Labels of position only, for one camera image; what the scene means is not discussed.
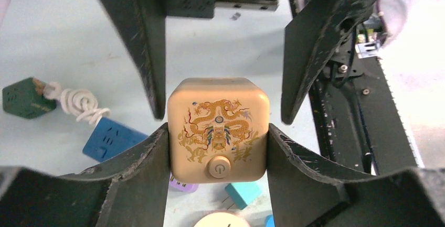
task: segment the blue block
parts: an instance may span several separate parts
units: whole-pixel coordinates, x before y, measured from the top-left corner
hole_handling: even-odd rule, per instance
[[[226,186],[226,192],[240,210],[251,204],[261,195],[256,182],[234,182]]]
[[[264,223],[266,227],[275,227],[275,222],[273,221],[273,215],[268,215]]]
[[[82,152],[99,162],[103,162],[126,151],[147,137],[139,131],[103,117]]]

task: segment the beige disc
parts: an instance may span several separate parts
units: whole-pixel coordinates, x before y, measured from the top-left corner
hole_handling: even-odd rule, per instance
[[[216,212],[203,217],[195,227],[250,227],[241,217],[228,212]]]

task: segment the coiled cord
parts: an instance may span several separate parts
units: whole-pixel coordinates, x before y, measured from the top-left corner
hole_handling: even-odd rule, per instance
[[[66,114],[76,116],[76,121],[88,121],[90,125],[97,126],[102,117],[110,114],[108,108],[98,108],[96,97],[85,89],[64,89],[58,82],[51,82],[44,88],[44,97],[49,100],[58,100]]]

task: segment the bolt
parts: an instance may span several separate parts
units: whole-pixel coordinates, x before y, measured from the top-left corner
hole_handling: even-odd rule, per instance
[[[347,71],[347,65],[345,64],[338,68],[339,73],[346,73],[346,71]]]

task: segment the black mechanical arm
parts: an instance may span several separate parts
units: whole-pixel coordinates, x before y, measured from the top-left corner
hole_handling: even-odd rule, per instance
[[[445,171],[417,168],[378,58],[356,55],[349,75],[333,74],[375,1],[310,0],[300,8],[291,0],[282,120],[292,123],[309,92],[321,156],[270,124],[267,174],[276,226],[445,226]],[[273,9],[277,0],[101,2],[161,119],[166,15],[212,18],[216,6]],[[80,174],[3,167],[0,226],[163,226],[168,179],[166,124]]]

